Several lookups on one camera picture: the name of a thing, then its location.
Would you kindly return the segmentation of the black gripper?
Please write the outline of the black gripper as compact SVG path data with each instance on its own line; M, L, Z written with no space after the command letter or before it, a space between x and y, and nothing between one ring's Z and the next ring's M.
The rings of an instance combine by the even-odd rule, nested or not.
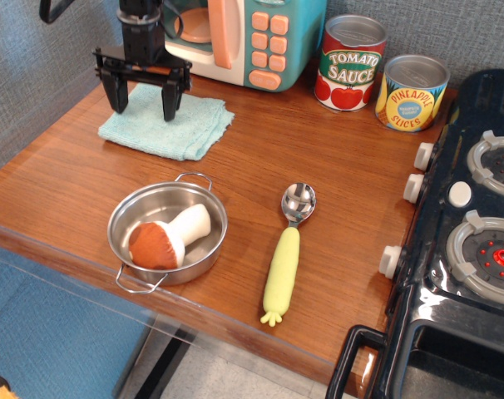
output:
M166 50L165 29L159 22L147 25L124 23L123 43L97 47L96 73L113 111L121 114L128 105L128 82L163 86L161 99L165 122L175 119L183 91L191 87L190 63Z

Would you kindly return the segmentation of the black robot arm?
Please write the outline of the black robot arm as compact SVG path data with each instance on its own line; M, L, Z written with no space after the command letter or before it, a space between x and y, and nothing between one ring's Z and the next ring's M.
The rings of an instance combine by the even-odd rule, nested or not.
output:
M161 89L165 121L175 119L182 94L191 87L192 64L166 49L164 11L174 11L170 1L120 1L117 19L123 43L96 47L96 75L111 108L121 114L128 105L128 83L143 83Z

